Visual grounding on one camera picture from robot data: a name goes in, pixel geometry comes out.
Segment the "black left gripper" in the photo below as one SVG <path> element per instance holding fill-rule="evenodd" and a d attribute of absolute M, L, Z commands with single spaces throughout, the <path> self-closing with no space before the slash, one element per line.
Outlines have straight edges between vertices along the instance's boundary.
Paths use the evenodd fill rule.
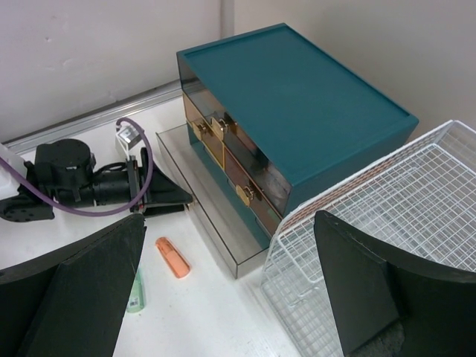
<path fill-rule="evenodd" d="M 40 193 L 67 208 L 126 204 L 140 192 L 140 168 L 134 158 L 95 168 L 96 159 L 84 142 L 67 138 L 36 148 L 26 161 L 26 179 Z M 152 178 L 141 199 L 146 218 L 185 210 L 193 196 L 153 163 Z"/>

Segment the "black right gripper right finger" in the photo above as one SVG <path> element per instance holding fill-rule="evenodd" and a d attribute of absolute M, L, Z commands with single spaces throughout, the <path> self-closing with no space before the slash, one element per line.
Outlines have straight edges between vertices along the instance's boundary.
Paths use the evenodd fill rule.
<path fill-rule="evenodd" d="M 320 210 L 315 241 L 345 356 L 474 356 L 475 273 Z"/>

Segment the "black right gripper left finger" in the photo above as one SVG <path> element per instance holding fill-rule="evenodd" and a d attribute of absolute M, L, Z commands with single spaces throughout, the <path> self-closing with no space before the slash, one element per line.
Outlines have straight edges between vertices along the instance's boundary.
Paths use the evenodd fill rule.
<path fill-rule="evenodd" d="M 134 213 L 1 270 L 1 355 L 112 356 L 145 235 Z"/>

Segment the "orange transparent stapler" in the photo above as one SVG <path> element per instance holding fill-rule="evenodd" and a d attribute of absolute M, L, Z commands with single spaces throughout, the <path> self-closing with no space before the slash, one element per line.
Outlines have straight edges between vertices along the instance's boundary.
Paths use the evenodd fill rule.
<path fill-rule="evenodd" d="M 182 279 L 190 273 L 189 263 L 168 238 L 159 237 L 155 246 L 176 278 Z"/>

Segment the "teal drawer cabinet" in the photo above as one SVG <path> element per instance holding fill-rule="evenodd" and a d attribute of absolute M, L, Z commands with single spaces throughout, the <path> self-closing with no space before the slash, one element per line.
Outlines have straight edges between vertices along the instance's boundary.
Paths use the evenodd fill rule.
<path fill-rule="evenodd" d="M 185 123 L 158 134 L 231 276 L 299 204 L 401 147 L 418 119 L 286 24 L 176 54 Z"/>

